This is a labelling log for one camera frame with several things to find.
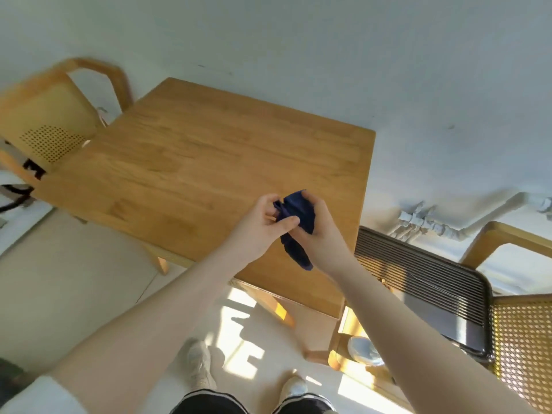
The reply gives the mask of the dark blue cloth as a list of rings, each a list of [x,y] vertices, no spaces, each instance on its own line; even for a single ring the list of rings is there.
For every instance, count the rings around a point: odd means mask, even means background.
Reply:
[[[297,216],[300,220],[299,227],[309,235],[313,233],[315,228],[314,207],[310,201],[303,197],[301,191],[287,195],[283,200],[274,201],[273,207],[277,211],[277,222],[291,216]],[[307,253],[290,234],[286,233],[280,236],[280,242],[288,256],[302,269],[306,271],[313,269],[313,264]]]

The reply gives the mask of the wooden rattan chair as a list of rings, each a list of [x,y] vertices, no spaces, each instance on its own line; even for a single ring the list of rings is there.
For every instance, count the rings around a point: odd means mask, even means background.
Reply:
[[[488,222],[460,264],[478,269],[511,244],[552,259],[552,241],[501,222]],[[552,293],[493,297],[493,361],[498,379],[541,414],[552,414]]]
[[[101,112],[70,77],[80,69],[110,80],[122,112],[134,103],[120,67],[87,57],[63,60],[0,94],[0,137],[46,173],[107,127]]]

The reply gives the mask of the wooden stool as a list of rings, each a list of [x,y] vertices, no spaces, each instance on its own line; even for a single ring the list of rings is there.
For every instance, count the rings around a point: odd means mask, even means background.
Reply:
[[[355,313],[345,305],[329,345],[324,350],[304,349],[308,362],[329,366],[343,374],[338,394],[382,414],[413,414],[413,408],[387,367],[369,367],[355,362],[348,350],[353,337],[367,338]]]

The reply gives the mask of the person's left hand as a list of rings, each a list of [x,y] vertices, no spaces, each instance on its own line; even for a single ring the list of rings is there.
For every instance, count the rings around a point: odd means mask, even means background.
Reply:
[[[271,233],[271,225],[277,218],[273,202],[278,199],[276,194],[261,196],[225,240],[222,248],[240,266],[262,257],[280,236],[286,234]]]

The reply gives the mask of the white round object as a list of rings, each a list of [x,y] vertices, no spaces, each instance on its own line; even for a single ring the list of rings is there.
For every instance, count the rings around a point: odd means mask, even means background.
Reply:
[[[352,336],[347,342],[350,358],[368,367],[382,367],[385,365],[375,345],[367,337]]]

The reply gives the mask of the person's right hand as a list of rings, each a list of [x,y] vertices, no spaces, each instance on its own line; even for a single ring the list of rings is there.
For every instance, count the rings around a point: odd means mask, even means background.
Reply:
[[[315,211],[315,228],[312,243],[300,243],[311,263],[332,280],[348,272],[357,263],[343,239],[326,202],[307,190],[302,195],[310,201]]]

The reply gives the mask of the person's left forearm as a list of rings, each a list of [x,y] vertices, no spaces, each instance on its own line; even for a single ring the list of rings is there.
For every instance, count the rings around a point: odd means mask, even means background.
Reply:
[[[255,259],[223,244],[79,343],[50,375],[88,414],[134,413],[229,280]]]

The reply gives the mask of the white shoe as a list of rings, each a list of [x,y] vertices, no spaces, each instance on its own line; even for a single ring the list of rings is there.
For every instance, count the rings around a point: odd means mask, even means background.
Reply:
[[[187,349],[190,389],[217,391],[216,381],[211,374],[211,353],[206,343],[194,338],[189,342]]]
[[[281,388],[279,403],[283,403],[287,398],[302,396],[307,393],[307,382],[301,376],[292,373]]]

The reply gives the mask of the black striped shorts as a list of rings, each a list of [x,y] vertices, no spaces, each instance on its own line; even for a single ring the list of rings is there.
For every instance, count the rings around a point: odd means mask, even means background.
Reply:
[[[185,395],[169,414],[251,414],[236,397],[200,389]],[[285,398],[271,414],[338,414],[328,399],[307,392]]]

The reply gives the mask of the person's right forearm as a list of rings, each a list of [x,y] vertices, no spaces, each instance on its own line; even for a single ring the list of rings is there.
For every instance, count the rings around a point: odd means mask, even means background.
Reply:
[[[339,287],[416,414],[539,414],[350,254],[313,264]]]

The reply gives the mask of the black and white bag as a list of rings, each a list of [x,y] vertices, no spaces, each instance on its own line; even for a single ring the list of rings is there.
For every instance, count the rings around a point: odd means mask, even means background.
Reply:
[[[32,193],[46,171],[7,140],[0,137],[0,196],[9,202],[0,204],[0,215],[26,208],[35,201]]]

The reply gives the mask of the white wall pipes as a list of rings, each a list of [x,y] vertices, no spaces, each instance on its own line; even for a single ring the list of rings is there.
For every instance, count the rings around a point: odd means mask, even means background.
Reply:
[[[400,211],[397,220],[388,236],[404,243],[412,243],[420,236],[430,232],[456,242],[463,242],[478,233],[487,223],[521,208],[529,208],[535,213],[544,215],[552,222],[552,195],[519,192],[507,199],[500,206],[481,216],[470,225],[455,229],[443,222],[438,222],[433,213],[437,206],[426,207],[425,202],[419,202],[410,211]]]

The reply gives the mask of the white shirt sleeve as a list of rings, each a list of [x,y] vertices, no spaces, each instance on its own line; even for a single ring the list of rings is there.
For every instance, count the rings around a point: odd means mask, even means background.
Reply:
[[[39,376],[10,399],[0,414],[89,414],[79,400],[48,375]]]

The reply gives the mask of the wooden table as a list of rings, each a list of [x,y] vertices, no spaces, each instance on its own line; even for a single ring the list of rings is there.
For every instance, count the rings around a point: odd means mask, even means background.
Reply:
[[[354,250],[376,132],[168,78],[40,181],[35,197],[202,260],[257,199],[307,189]]]

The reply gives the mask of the black panel heater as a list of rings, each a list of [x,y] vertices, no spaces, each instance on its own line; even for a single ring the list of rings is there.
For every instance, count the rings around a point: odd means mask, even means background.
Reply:
[[[493,362],[492,287],[451,260],[360,227],[354,255],[439,334],[480,364]]]

